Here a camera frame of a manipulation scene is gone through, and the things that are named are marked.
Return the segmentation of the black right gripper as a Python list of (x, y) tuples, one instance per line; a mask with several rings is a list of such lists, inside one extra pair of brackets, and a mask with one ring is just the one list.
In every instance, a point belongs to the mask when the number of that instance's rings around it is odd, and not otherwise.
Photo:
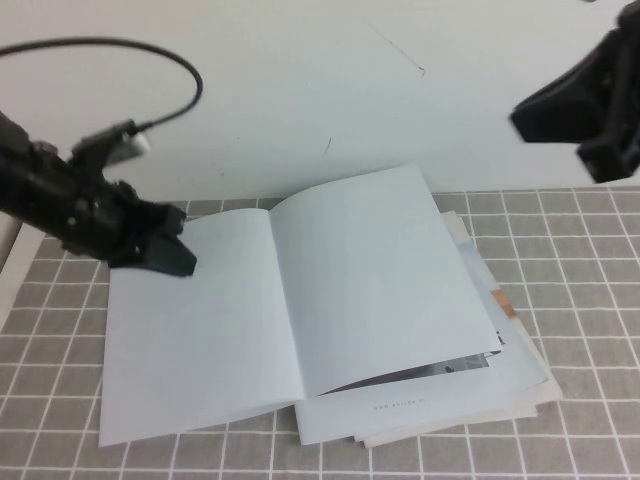
[(527, 143), (579, 144), (596, 184), (632, 177), (639, 167), (639, 2), (567, 72), (516, 105), (509, 116)]

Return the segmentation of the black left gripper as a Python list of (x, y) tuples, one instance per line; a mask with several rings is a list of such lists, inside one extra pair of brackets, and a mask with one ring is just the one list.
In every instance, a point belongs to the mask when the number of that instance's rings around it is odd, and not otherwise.
[(52, 145), (32, 143), (29, 224), (58, 238), (71, 253), (111, 268), (192, 276), (196, 256), (177, 236), (169, 236), (183, 232), (185, 211), (145, 201), (128, 183), (104, 177), (105, 167), (147, 150), (143, 142), (89, 142), (64, 161)]

